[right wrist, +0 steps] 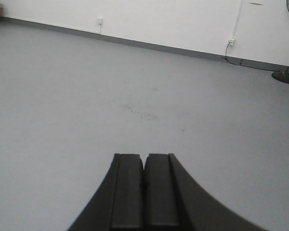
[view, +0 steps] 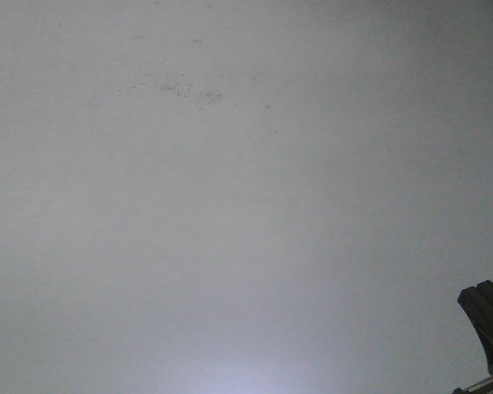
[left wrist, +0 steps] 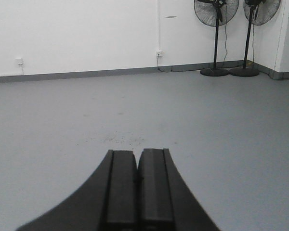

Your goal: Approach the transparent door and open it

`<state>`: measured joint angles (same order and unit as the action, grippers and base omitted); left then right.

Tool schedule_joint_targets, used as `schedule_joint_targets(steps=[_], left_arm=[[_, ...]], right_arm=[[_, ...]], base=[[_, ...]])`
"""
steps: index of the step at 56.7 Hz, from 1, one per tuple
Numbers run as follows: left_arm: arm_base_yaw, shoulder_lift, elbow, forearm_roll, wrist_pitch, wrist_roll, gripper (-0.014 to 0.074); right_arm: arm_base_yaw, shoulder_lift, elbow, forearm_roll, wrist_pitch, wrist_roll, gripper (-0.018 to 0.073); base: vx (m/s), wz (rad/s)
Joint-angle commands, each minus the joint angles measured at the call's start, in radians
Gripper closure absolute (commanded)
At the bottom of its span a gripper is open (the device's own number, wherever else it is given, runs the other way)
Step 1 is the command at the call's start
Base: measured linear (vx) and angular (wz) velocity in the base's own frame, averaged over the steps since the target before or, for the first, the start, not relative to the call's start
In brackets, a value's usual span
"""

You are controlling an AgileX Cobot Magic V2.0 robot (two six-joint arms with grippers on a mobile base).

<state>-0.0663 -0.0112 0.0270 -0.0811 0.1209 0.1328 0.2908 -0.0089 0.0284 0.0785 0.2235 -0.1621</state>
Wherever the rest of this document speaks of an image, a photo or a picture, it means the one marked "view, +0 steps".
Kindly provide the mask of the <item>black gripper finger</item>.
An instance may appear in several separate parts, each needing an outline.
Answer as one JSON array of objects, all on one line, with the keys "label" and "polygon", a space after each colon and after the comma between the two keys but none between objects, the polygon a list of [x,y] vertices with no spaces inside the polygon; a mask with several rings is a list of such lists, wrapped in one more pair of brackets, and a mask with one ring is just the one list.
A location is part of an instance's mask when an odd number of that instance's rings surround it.
[{"label": "black gripper finger", "polygon": [[458,304],[477,333],[490,375],[473,386],[493,387],[493,281],[485,280],[461,290]]}]

